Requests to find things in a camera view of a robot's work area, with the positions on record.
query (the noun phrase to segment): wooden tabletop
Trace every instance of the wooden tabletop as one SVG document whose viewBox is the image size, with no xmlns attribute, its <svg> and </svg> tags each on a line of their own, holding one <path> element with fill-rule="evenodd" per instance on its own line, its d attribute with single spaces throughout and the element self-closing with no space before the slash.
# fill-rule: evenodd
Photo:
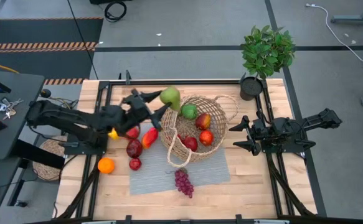
<svg viewBox="0 0 363 224">
<path fill-rule="evenodd" d="M 99 81 L 84 81 L 80 93 L 78 110 L 92 113 L 98 92 Z M 274 117 L 292 118 L 288 97 L 282 79 L 268 79 L 268 91 L 273 107 Z M 163 90 L 167 86 L 115 86 L 112 89 L 111 104 L 130 94 L 132 88 L 152 92 Z M 178 85 L 182 96 L 204 95 L 214 98 L 218 94 L 230 95 L 240 103 L 239 114 L 231 120 L 229 126 L 238 124 L 243 115 L 250 120 L 257 119 L 255 101 L 243 101 L 239 97 L 238 85 Z M 220 99 L 220 105 L 227 115 L 235 111 L 228 99 Z M 149 104 L 152 110 L 163 105 L 159 99 Z M 264 154 L 253 157 L 252 153 L 233 146 L 235 141 L 245 141 L 246 133 L 228 132 L 223 145 L 230 171 L 230 182 L 217 185 L 195 187 L 194 197 L 188 198 L 177 190 L 168 190 L 144 195 L 130 195 L 128 156 L 125 148 L 127 140 L 108 143 L 105 157 L 115 161 L 116 169 L 110 175 L 100 174 L 94 220 L 124 220 L 132 215 L 134 220 L 162 219 L 233 219 L 236 214 L 243 218 L 276 218 L 269 171 Z M 304 205 L 316 212 L 306 167 L 302 158 L 295 154 L 285 153 L 284 162 L 288 181 L 293 192 Z M 57 208 L 61 214 L 73 200 L 82 181 L 85 156 L 77 156 L 62 172 L 62 179 L 57 196 Z M 287 213 L 285 197 L 281 187 L 280 197 L 284 213 Z M 87 192 L 83 215 L 87 215 L 90 191 Z"/>
</svg>

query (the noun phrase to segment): potted plant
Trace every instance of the potted plant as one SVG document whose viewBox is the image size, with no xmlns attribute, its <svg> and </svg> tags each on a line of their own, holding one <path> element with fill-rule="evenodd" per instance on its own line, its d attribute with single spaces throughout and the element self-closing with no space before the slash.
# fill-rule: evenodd
<svg viewBox="0 0 363 224">
<path fill-rule="evenodd" d="M 253 26 L 250 35 L 245 36 L 245 43 L 241 44 L 244 67 L 254 77 L 243 77 L 240 80 L 240 96 L 244 100 L 251 100 L 263 91 L 263 83 L 257 77 L 265 80 L 280 72 L 281 67 L 290 66 L 295 57 L 294 44 L 288 31 L 280 32 L 282 27 L 273 31 L 270 26 L 262 30 Z"/>
</svg>

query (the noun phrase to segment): grape cluster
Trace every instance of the grape cluster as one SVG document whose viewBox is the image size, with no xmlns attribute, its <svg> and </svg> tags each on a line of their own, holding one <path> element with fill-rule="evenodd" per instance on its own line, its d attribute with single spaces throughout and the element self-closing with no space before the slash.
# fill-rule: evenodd
<svg viewBox="0 0 363 224">
<path fill-rule="evenodd" d="M 181 168 L 177 170 L 174 175 L 176 176 L 176 187 L 178 190 L 189 198 L 192 198 L 192 193 L 194 192 L 194 186 L 188 180 L 187 170 Z"/>
</svg>

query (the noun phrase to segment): green leaves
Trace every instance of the green leaves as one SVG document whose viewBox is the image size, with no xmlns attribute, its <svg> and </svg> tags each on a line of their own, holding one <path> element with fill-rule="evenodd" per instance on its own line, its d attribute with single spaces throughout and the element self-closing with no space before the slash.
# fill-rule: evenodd
<svg viewBox="0 0 363 224">
<path fill-rule="evenodd" d="M 253 26 L 250 35 L 244 37 L 245 43 L 241 45 L 245 60 L 243 66 L 249 74 L 258 74 L 264 79 L 292 64 L 295 45 L 289 31 L 280 32 L 282 28 L 273 31 L 270 25 L 261 30 Z"/>
</svg>

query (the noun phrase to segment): gray cloth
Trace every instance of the gray cloth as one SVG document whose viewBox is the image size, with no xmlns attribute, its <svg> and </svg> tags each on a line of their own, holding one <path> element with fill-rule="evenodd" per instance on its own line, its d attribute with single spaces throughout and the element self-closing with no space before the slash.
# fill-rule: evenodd
<svg viewBox="0 0 363 224">
<path fill-rule="evenodd" d="M 146 133 L 151 127 L 151 124 L 142 124 L 141 133 Z M 167 149 L 163 146 L 160 137 L 149 149 L 144 149 L 139 159 L 142 162 L 141 168 L 137 171 L 130 170 L 131 195 L 176 189 L 174 171 L 177 168 L 167 163 Z M 182 161 L 176 156 L 172 155 L 171 159 L 175 164 L 182 164 Z M 186 165 L 186 169 L 189 180 L 194 186 L 230 181 L 230 172 L 222 146 L 209 158 L 189 163 Z"/>
</svg>

